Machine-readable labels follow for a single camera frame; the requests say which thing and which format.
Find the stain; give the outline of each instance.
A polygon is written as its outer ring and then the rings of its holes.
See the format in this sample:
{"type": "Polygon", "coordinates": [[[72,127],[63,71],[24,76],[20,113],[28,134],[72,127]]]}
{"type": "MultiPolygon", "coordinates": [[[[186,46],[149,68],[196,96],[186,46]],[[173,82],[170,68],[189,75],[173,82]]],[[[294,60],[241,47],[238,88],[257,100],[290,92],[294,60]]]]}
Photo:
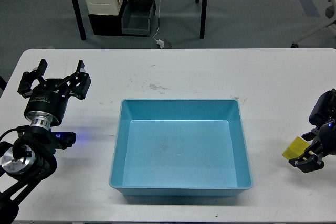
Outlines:
{"type": "Polygon", "coordinates": [[[247,101],[247,97],[240,97],[239,95],[231,95],[230,96],[230,99],[235,99],[237,100],[240,105],[244,105],[244,103],[247,101]]]}
{"type": "Polygon", "coordinates": [[[167,88],[164,88],[162,86],[157,86],[155,84],[149,84],[149,87],[153,90],[158,90],[158,89],[163,89],[163,90],[166,90],[167,88]]]}
{"type": "Polygon", "coordinates": [[[163,86],[158,86],[156,84],[152,84],[150,83],[149,84],[149,87],[152,89],[152,90],[158,90],[160,92],[160,94],[164,94],[164,92],[161,92],[160,90],[172,90],[172,91],[179,91],[179,92],[191,92],[191,93],[200,93],[200,92],[197,92],[197,91],[187,91],[187,90],[177,90],[177,89],[168,89],[168,88],[165,88],[163,86]]]}

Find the white table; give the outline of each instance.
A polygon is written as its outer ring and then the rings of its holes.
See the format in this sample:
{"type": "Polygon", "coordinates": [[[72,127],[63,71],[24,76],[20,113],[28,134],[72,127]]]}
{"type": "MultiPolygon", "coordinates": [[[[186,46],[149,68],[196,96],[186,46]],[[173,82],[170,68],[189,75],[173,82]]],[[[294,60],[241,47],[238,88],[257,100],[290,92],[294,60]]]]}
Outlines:
{"type": "MultiPolygon", "coordinates": [[[[336,86],[334,49],[40,49],[24,52],[0,98],[0,132],[27,124],[16,93],[44,58],[45,78],[75,71],[92,79],[70,98],[54,131],[77,140],[57,150],[58,168],[21,203],[17,220],[67,222],[336,222],[336,157],[303,174],[281,153],[312,129],[318,97],[336,86]],[[254,180],[233,198],[124,197],[108,184],[120,103],[125,98],[236,98],[254,180]]],[[[15,133],[5,141],[13,142],[15,133]]],[[[12,184],[4,175],[0,191],[12,184]]]]}

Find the black storage box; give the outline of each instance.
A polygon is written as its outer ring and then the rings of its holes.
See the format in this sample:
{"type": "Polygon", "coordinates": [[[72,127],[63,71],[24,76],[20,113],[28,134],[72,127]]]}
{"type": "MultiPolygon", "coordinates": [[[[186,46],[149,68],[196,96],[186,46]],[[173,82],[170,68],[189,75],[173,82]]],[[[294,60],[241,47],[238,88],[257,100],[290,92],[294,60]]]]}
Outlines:
{"type": "Polygon", "coordinates": [[[127,0],[123,0],[119,14],[116,16],[89,14],[94,35],[122,36],[121,19],[126,5],[127,0]]]}

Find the yellow block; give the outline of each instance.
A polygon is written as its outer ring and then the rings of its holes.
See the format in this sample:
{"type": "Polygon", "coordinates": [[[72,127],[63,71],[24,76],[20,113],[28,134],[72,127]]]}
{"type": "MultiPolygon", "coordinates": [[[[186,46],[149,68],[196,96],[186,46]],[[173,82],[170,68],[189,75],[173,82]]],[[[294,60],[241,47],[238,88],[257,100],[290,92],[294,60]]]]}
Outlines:
{"type": "Polygon", "coordinates": [[[300,137],[296,137],[294,141],[288,146],[288,148],[283,152],[283,156],[290,160],[293,158],[299,157],[306,148],[309,147],[310,144],[308,144],[305,140],[303,140],[300,137]]]}

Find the black cable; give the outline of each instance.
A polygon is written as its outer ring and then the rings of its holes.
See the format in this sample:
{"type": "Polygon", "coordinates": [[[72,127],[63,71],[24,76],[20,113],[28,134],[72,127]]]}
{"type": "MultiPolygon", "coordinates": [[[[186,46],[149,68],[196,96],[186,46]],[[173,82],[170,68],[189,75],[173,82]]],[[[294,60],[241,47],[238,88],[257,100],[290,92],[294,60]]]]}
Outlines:
{"type": "Polygon", "coordinates": [[[10,130],[6,131],[4,134],[2,134],[2,135],[0,136],[0,141],[1,141],[1,140],[2,140],[8,133],[13,132],[13,131],[16,131],[16,128],[10,129],[10,130]]]}
{"type": "Polygon", "coordinates": [[[10,132],[13,132],[13,131],[24,132],[29,127],[30,127],[29,125],[23,125],[23,126],[18,126],[16,128],[10,129],[0,136],[0,141],[10,132]]]}

